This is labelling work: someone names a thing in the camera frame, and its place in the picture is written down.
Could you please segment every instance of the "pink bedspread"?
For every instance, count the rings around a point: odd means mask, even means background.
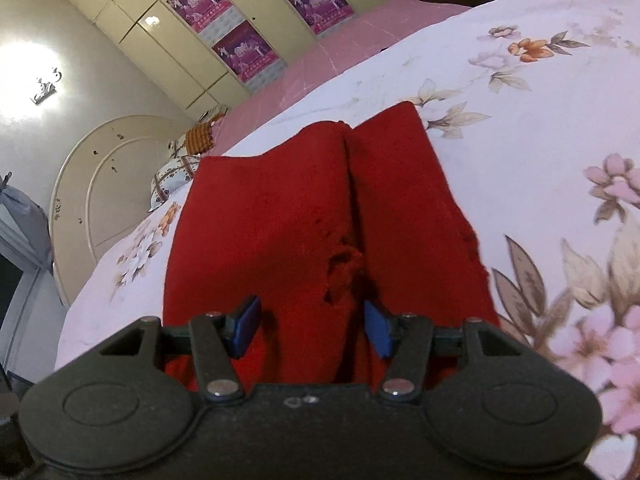
[[[207,155],[222,155],[329,79],[414,32],[467,9],[420,0],[391,0],[350,20],[289,66],[280,79],[218,121],[212,131],[216,145]]]

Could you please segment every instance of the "glowing light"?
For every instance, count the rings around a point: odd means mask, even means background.
[[[56,53],[44,45],[17,42],[0,46],[0,122],[38,117],[43,106],[51,106],[55,100],[36,106],[31,97],[39,90],[37,78],[59,66]]]

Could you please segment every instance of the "pink poster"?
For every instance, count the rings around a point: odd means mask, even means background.
[[[168,3],[197,33],[232,7],[229,0],[168,0]]]
[[[243,83],[280,59],[248,21],[228,33],[213,49]]]
[[[289,0],[316,35],[329,30],[354,12],[347,0]]]

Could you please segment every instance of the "curved headboard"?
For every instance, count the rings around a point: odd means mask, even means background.
[[[84,137],[54,186],[49,231],[54,275],[69,306],[100,258],[146,218],[153,175],[167,162],[167,143],[183,133],[157,116],[120,117]]]

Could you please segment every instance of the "red garment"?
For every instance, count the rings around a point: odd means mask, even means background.
[[[322,122],[251,158],[207,157],[184,205],[164,286],[164,323],[244,297],[262,323],[234,362],[256,382],[377,384],[364,297],[437,324],[497,322],[471,226],[450,195],[415,107],[357,128]],[[183,382],[190,361],[168,365]]]

